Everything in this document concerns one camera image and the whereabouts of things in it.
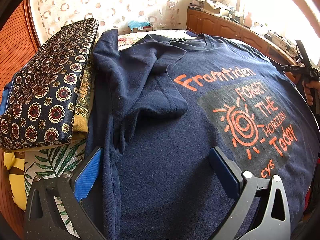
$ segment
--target t-shirt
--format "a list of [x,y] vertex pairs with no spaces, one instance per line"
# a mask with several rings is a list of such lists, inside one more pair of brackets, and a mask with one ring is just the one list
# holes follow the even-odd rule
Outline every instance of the t-shirt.
[[208,161],[214,146],[243,171],[280,175],[294,228],[319,129],[292,83],[257,50],[224,38],[147,35],[118,52],[116,34],[105,32],[93,51],[98,78],[87,142],[88,150],[105,148],[104,234],[207,239],[233,204]]

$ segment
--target folded clothes stack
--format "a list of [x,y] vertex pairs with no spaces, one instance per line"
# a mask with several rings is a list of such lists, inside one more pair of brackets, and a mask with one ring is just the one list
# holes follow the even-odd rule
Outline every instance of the folded clothes stack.
[[93,102],[90,54],[98,26],[93,18],[65,26],[4,88],[0,148],[7,188],[23,210],[34,176],[58,177],[83,158]]

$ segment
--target cabinet door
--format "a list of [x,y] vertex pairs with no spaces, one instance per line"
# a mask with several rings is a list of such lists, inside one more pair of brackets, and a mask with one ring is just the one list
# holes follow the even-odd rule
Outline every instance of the cabinet door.
[[217,23],[218,23],[218,19],[215,18],[214,16],[212,16],[212,17],[204,16],[202,19],[201,32],[204,34],[211,35],[211,36],[218,35]]
[[196,13],[193,13],[191,10],[188,10],[187,15],[187,27],[188,30],[196,33],[197,31],[197,25],[198,25],[198,15]]
[[246,29],[241,29],[239,39],[245,42],[246,44],[254,47],[262,54],[265,54],[267,52],[268,45],[261,37],[259,37],[255,33],[252,33]]
[[218,20],[218,35],[227,39],[238,39],[240,26],[229,23],[227,20]]

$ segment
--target hand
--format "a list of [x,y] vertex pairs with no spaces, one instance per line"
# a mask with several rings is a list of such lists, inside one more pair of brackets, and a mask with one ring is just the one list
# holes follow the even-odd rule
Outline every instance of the hand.
[[313,105],[313,97],[311,96],[310,88],[314,88],[320,90],[320,82],[319,81],[311,81],[310,83],[305,84],[302,82],[304,93],[306,94],[307,103],[309,106]]

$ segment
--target metal screw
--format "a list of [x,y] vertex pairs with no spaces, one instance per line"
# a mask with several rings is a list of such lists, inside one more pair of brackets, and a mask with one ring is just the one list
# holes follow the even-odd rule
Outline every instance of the metal screw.
[[65,178],[69,178],[71,176],[71,171],[65,171],[64,173],[62,173],[62,176]]
[[250,179],[252,177],[252,173],[250,171],[244,171],[243,176],[245,176],[247,179]]
[[40,175],[36,175],[33,180],[34,181],[39,181],[39,180],[41,180],[41,176]]
[[281,178],[280,178],[280,176],[278,176],[278,175],[273,175],[273,179],[274,179],[276,182],[280,182],[280,181],[281,181]]

